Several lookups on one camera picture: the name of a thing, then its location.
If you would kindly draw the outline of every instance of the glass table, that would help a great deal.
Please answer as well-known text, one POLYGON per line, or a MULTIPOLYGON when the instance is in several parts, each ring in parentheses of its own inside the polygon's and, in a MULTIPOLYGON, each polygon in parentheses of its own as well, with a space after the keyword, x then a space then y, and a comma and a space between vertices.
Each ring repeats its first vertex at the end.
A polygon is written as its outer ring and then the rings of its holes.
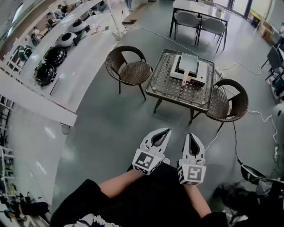
POLYGON ((146 86, 146 93, 158 98, 154 113, 162 100, 190 108, 191 118, 195 110, 202 113, 209 110, 214 81, 214 63, 198 57, 198 61, 208 64, 205 85, 200 87, 192 82, 186 82, 185 86, 181 86, 182 80, 171 77, 170 71, 176 55, 182 54, 182 52, 164 49, 158 60, 146 86))

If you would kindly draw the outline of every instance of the gray floor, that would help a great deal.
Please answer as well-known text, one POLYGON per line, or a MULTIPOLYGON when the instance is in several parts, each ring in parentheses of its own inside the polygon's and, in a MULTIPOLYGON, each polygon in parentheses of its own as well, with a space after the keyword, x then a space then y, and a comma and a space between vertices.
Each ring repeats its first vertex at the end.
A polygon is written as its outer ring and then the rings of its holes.
MULTIPOLYGON (((157 1, 136 24, 168 37, 171 16, 172 2, 157 1)), ((221 68, 242 63, 259 72, 255 62, 263 63, 270 49, 258 31, 255 32, 247 21, 238 16, 233 16, 229 23, 225 51, 219 51, 217 55, 214 55, 216 45, 212 34, 202 31, 199 47, 193 46, 194 36, 194 29, 179 26, 176 41, 213 60, 221 68)), ((120 45, 131 45, 142 50, 152 67, 155 67, 165 48, 190 53, 165 38, 135 26, 123 37, 120 45)), ((254 75, 241 66, 234 66, 226 72, 228 78, 240 82, 246 89, 249 109, 258 110, 267 117, 273 113, 275 101, 264 82, 269 66, 263 69, 261 75, 254 75)), ((186 133, 194 133, 205 147, 216 136, 219 122, 202 114, 189 127, 189 109, 163 102, 153 114, 156 101, 156 98, 147 96, 144 102, 138 87, 122 85, 122 92, 118 94, 118 83, 107 73, 105 66, 101 67, 78 109, 77 122, 67 136, 58 166, 52 210, 85 179, 100 183, 125 172, 143 137, 152 130, 162 127, 172 129, 165 155, 173 166, 181 158, 186 133)), ((270 175, 275 167, 271 122, 263 123, 259 115, 247 113, 236 122, 236 129, 239 156, 246 164, 270 175)), ((207 172, 199 189, 207 200, 218 184, 242 179, 234 145, 233 125, 224 124, 205 155, 207 172)))

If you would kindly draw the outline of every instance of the person's arm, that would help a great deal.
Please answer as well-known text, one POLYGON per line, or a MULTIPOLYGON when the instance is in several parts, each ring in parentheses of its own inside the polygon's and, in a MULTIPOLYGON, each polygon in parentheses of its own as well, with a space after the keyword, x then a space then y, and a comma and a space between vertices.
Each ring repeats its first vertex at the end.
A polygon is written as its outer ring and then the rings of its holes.
POLYGON ((184 185, 184 189, 191 201, 193 208, 198 212, 201 218, 211 213, 208 204, 195 185, 184 185))
POLYGON ((142 177, 144 174, 137 170, 130 170, 120 176, 107 180, 101 184, 101 192, 104 193, 109 198, 113 198, 123 192, 127 186, 142 177))
POLYGON ((21 205, 19 205, 19 211, 20 211, 20 218, 24 219, 26 216, 23 213, 21 205))

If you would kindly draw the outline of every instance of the black and white square marker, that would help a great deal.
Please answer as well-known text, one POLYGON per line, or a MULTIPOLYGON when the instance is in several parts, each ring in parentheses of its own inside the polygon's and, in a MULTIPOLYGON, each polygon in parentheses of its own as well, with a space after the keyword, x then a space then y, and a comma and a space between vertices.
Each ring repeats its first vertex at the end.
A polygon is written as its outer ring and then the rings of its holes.
POLYGON ((187 179, 201 181, 202 168, 198 166, 190 166, 187 179))
POLYGON ((183 184, 196 185, 196 184, 197 184, 197 182, 189 182, 189 181, 186 181, 186 182, 184 182, 183 184))
POLYGON ((139 167, 137 167, 137 166, 134 166, 134 168, 135 168, 136 170, 142 172, 142 173, 147 173, 146 170, 144 170, 144 169, 142 169, 142 168, 139 168, 139 167))
POLYGON ((138 159, 136 160, 135 164, 144 167, 146 169, 149 169, 149 167, 151 166, 151 163, 153 161, 154 157, 141 152, 138 159))
POLYGON ((158 166, 159 166, 160 164, 161 164, 161 162, 158 162, 158 163, 155 165, 155 167, 152 168, 151 173, 152 173, 156 168, 158 168, 158 166))
POLYGON ((179 181, 182 182, 185 178, 183 176, 183 171, 182 171, 182 167, 180 166, 178 169, 178 176, 179 176, 179 181))

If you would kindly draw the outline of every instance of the white robot vacuum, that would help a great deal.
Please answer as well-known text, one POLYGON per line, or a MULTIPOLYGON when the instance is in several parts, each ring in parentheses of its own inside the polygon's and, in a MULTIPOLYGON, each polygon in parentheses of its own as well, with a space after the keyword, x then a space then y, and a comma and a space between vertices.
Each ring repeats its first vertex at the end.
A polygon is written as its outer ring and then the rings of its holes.
POLYGON ((76 20, 69 28, 68 31, 80 35, 81 38, 87 35, 86 28, 88 24, 80 19, 76 20))
POLYGON ((170 76, 182 80, 184 78, 185 70, 180 68, 181 63, 187 65, 188 77, 186 80, 192 82, 197 86, 203 87, 206 84, 208 64, 199 61, 193 55, 176 55, 170 76))
POLYGON ((56 41, 56 46, 62 47, 65 50, 70 50, 74 46, 73 39, 77 38, 77 35, 72 32, 62 34, 56 41))

